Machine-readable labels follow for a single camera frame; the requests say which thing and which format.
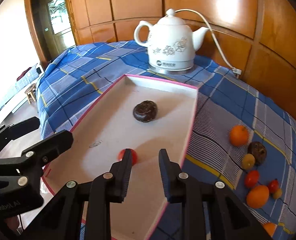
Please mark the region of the large orange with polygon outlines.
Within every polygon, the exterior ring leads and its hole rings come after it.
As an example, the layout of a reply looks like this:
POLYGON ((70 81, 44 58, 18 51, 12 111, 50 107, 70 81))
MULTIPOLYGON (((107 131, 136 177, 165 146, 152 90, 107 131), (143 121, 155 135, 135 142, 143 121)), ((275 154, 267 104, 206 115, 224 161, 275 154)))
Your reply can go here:
POLYGON ((263 207, 269 199, 269 189, 265 185, 258 185, 251 189, 246 197, 246 203, 250 208, 263 207))

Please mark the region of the dark brown mangosteen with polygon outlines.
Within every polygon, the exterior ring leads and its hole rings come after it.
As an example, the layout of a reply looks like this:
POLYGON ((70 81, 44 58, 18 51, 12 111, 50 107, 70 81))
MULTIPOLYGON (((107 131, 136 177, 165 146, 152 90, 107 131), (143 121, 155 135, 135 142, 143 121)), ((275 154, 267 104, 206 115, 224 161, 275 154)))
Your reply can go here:
POLYGON ((248 145, 247 153, 255 158, 255 165, 262 165, 267 157, 267 150, 265 146, 259 141, 253 141, 248 145))
POLYGON ((133 109, 133 116, 139 122, 153 121, 158 113, 158 106, 151 100, 137 104, 133 109))

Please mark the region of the blue plaid tablecloth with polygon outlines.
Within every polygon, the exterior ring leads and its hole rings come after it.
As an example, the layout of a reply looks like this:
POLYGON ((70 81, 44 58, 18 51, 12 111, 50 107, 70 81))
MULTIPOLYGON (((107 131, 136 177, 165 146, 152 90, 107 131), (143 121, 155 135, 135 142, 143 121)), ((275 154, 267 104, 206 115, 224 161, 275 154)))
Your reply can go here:
MULTIPOLYGON (((172 79, 198 87, 197 113, 183 169, 206 183, 224 181, 240 199, 247 191, 241 168, 245 147, 228 140, 235 125, 246 126, 251 141, 267 150, 258 167, 260 184, 279 182, 282 195, 252 214, 276 225, 274 239, 296 233, 296 120, 270 98, 235 78, 205 56, 195 58, 195 70, 172 79)), ((134 41, 91 43, 61 53, 37 84, 41 137, 71 129, 81 115, 124 74, 156 77, 149 69, 145 47, 134 41)))

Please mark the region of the small wooden stool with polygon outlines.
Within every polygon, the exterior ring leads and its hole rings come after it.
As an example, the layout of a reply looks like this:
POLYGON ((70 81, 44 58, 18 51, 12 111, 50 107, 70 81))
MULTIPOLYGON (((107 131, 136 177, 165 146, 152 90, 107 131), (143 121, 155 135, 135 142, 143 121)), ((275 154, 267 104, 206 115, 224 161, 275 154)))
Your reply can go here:
POLYGON ((35 84, 35 83, 31 84, 31 85, 25 90, 25 94, 26 94, 27 101, 28 101, 29 104, 31 104, 31 100, 33 100, 34 102, 36 102, 35 91, 36 91, 36 84, 35 84))

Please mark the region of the wooden wardrobe panels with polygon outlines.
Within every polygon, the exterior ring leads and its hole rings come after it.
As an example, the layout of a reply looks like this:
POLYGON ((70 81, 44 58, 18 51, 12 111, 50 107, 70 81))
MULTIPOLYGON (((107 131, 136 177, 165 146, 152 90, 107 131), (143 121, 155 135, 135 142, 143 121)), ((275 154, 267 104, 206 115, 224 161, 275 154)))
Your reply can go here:
POLYGON ((199 55, 241 70, 241 79, 296 119, 296 11, 288 0, 66 0, 77 44, 125 41, 140 21, 175 9, 192 30, 209 23, 199 55))

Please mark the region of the orange mandarin with stem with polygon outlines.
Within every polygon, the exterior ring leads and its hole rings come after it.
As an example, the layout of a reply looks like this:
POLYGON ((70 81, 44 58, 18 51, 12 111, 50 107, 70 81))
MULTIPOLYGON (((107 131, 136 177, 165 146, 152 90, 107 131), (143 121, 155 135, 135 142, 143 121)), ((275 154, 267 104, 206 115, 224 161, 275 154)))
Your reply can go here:
POLYGON ((229 141, 235 147, 246 145, 249 139, 249 132, 246 126, 236 125, 229 133, 229 141))

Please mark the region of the white low bed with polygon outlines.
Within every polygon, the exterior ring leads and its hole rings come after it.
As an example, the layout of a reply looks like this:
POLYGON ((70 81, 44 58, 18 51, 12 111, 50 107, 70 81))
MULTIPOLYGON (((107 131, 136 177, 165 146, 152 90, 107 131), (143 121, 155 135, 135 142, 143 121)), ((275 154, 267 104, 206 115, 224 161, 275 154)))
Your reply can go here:
POLYGON ((10 89, 0 95, 0 124, 10 113, 14 113, 25 101, 27 97, 25 90, 32 84, 36 84, 43 75, 42 66, 37 63, 31 67, 23 77, 11 85, 10 89))

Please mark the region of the wooden door with glass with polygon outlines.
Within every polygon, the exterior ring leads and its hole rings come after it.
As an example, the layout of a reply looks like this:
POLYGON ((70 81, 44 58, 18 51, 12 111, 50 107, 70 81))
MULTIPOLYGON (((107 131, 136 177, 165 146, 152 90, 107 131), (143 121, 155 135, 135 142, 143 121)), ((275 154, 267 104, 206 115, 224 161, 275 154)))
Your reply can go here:
POLYGON ((24 0, 28 28, 43 69, 76 45, 66 0, 24 0))

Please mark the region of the yellow-green small fruit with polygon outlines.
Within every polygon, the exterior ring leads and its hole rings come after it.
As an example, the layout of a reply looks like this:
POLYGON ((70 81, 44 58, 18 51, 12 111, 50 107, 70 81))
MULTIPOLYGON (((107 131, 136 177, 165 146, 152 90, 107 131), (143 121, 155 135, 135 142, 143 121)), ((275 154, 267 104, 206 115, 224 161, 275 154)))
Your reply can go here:
POLYGON ((247 153, 242 159, 242 163, 241 163, 242 169, 250 170, 253 168, 254 165, 255 165, 254 155, 247 153))
POLYGON ((275 193, 272 194, 273 199, 279 199, 283 194, 283 191, 281 188, 277 189, 275 193))

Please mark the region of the white ceramic electric kettle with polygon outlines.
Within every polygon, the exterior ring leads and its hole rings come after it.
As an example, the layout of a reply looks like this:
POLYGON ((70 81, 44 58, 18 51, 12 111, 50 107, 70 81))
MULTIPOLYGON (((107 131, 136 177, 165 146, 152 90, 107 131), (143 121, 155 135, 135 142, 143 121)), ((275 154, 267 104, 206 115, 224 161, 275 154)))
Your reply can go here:
POLYGON ((156 24, 140 21, 134 31, 135 42, 147 48, 150 69, 162 74, 185 74, 194 67, 194 58, 210 25, 196 31, 168 9, 156 24))

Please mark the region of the red tomato with stem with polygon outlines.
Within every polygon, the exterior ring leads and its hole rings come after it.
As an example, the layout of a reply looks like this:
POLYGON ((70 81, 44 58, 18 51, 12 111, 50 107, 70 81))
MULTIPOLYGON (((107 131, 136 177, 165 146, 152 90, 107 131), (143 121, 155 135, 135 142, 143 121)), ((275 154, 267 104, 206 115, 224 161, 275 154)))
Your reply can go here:
POLYGON ((269 193, 274 194, 279 189, 279 181, 277 179, 274 179, 268 183, 267 187, 269 193))

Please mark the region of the pink white shallow box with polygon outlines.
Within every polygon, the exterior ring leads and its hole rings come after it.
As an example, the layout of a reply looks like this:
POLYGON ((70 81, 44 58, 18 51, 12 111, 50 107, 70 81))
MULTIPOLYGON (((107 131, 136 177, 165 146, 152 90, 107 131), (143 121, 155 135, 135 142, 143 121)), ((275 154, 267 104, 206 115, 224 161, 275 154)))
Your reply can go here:
POLYGON ((126 198, 110 206, 111 235, 149 239, 165 208, 159 151, 182 164, 196 113, 198 89, 171 80, 124 75, 111 85, 71 129, 72 147, 46 165, 43 181, 52 194, 74 180, 85 183, 110 170, 120 151, 137 153, 126 198), (139 122, 134 107, 151 100, 156 118, 139 122))

